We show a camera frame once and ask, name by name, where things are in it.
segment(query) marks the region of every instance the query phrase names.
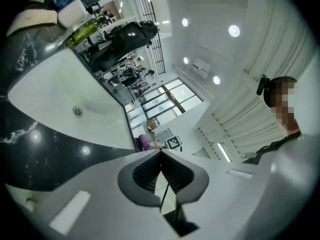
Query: white sink basin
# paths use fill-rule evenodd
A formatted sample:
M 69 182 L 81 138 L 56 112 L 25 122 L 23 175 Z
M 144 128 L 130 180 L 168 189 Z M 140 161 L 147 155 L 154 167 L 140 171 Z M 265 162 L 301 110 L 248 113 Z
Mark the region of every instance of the white sink basin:
M 8 98 L 19 110 L 57 132 L 104 146 L 134 149 L 124 109 L 70 49 L 30 70 Z M 75 106 L 82 110 L 82 117 L 74 114 Z

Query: salon chair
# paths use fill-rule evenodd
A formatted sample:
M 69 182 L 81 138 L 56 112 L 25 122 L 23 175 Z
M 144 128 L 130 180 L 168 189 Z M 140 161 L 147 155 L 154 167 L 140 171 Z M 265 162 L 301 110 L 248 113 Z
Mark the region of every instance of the salon chair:
M 145 45 L 151 45 L 158 32 L 158 27 L 152 21 L 130 22 L 122 28 L 113 29 L 106 35 L 106 42 L 111 41 L 106 47 L 101 47 L 101 42 L 88 49 L 93 60 L 106 72 L 118 63 L 127 53 Z

